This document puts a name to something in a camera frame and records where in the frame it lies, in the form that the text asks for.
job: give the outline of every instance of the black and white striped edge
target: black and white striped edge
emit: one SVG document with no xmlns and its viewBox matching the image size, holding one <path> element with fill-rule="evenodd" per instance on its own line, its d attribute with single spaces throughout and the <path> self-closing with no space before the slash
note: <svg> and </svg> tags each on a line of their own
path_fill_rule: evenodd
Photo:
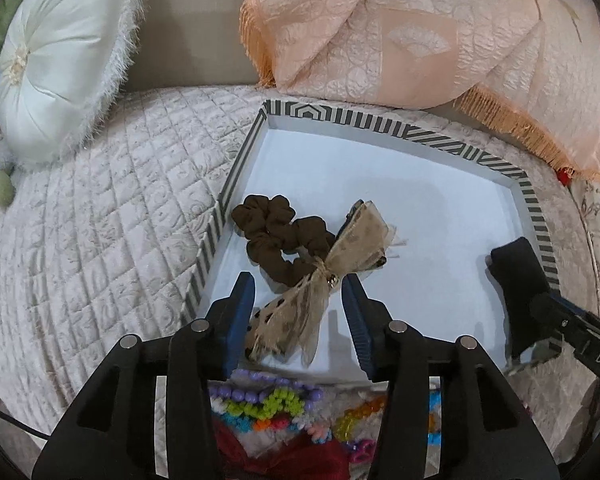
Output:
<svg viewBox="0 0 600 480">
<path fill-rule="evenodd" d="M 206 277 L 211 268 L 218 240 L 222 234 L 222 229 L 228 218 L 227 207 L 231 202 L 231 197 L 242 168 L 244 167 L 255 139 L 262 130 L 262 125 L 269 115 L 289 116 L 295 118 L 312 119 L 315 121 L 327 121 L 330 123 L 353 126 L 364 130 L 371 130 L 378 134 L 391 135 L 399 139 L 410 140 L 424 144 L 430 148 L 436 148 L 452 155 L 461 156 L 466 160 L 480 164 L 497 171 L 509 178 L 515 180 L 525 198 L 526 208 L 536 233 L 542 268 L 547 276 L 551 288 L 560 292 L 560 281 L 558 278 L 558 269 L 555 265 L 554 248 L 551 243 L 549 229 L 547 228 L 542 208 L 538 202 L 536 192 L 531 186 L 528 175 L 521 168 L 503 160 L 480 148 L 471 146 L 461 140 L 455 140 L 429 130 L 424 130 L 412 124 L 403 123 L 382 116 L 377 116 L 367 112 L 347 110 L 346 108 L 334 108 L 327 105 L 304 104 L 292 101 L 267 100 L 264 102 L 247 137 L 240 149 L 234 164 L 229 172 L 229 176 L 224 183 L 222 191 L 211 211 L 209 224 L 205 234 L 202 237 L 196 262 L 193 266 L 192 276 L 185 294 L 183 304 L 184 318 L 190 320 L 195 312 L 195 307 L 200 302 L 202 291 L 205 287 Z"/>
</svg>

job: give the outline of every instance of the black cable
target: black cable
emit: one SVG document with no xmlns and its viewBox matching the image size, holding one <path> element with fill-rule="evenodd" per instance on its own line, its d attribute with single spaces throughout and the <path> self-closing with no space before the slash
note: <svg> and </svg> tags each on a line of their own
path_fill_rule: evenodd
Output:
<svg viewBox="0 0 600 480">
<path fill-rule="evenodd" d="M 0 418 L 4 421 L 8 422 L 9 424 L 13 424 L 16 428 L 20 428 L 21 430 L 26 431 L 29 434 L 32 434 L 33 436 L 42 438 L 43 440 L 49 440 L 49 438 L 50 438 L 48 434 L 44 434 L 38 430 L 34 430 L 33 428 L 30 428 L 26 424 L 21 423 L 19 420 L 16 420 L 11 415 L 7 415 L 6 413 L 3 413 L 1 411 L 0 411 Z"/>
</svg>

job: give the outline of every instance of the hair scrunchie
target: hair scrunchie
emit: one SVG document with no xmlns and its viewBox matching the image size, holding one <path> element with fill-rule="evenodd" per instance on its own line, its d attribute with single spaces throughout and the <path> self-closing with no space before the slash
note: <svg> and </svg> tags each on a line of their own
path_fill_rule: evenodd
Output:
<svg viewBox="0 0 600 480">
<path fill-rule="evenodd" d="M 236 206 L 231 218 L 247 238 L 247 254 L 267 275 L 277 283 L 296 285 L 303 276 L 315 270 L 314 264 L 296 258 L 290 262 L 282 257 L 304 247 L 309 256 L 325 259 L 335 242 L 327 231 L 324 220 L 318 216 L 298 218 L 295 210 L 282 195 L 272 199 L 249 195 L 243 204 Z"/>
</svg>

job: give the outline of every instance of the white tray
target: white tray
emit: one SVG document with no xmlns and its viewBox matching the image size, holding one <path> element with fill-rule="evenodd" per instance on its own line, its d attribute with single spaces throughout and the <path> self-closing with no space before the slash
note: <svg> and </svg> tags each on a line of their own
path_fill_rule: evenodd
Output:
<svg viewBox="0 0 600 480">
<path fill-rule="evenodd" d="M 282 194 L 296 218 L 316 215 L 337 233 L 351 205 L 372 200 L 406 245 L 363 280 L 370 298 L 426 336 L 478 338 L 506 364 L 508 328 L 499 286 L 486 269 L 493 248 L 531 241 L 559 290 L 549 233 L 538 199 L 520 168 L 464 142 L 372 114 L 324 105 L 266 101 L 222 190 L 198 254 L 185 319 L 206 314 L 227 296 L 242 270 L 256 281 L 256 306 L 273 291 L 246 254 L 232 209 L 249 194 Z M 340 292 L 331 296 L 314 362 L 297 353 L 266 367 L 321 382 L 364 381 Z"/>
</svg>

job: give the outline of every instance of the beige organza bow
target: beige organza bow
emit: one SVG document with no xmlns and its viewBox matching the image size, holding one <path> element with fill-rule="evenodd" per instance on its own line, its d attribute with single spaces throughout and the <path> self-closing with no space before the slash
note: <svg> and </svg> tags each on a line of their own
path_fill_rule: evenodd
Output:
<svg viewBox="0 0 600 480">
<path fill-rule="evenodd" d="M 268 352 L 287 359 L 300 346 L 302 365 L 311 364 L 330 292 L 350 272 L 373 268 L 394 236 L 395 229 L 384 223 L 373 202 L 360 205 L 326 259 L 314 258 L 314 272 L 253 316 L 246 339 L 250 359 Z"/>
</svg>

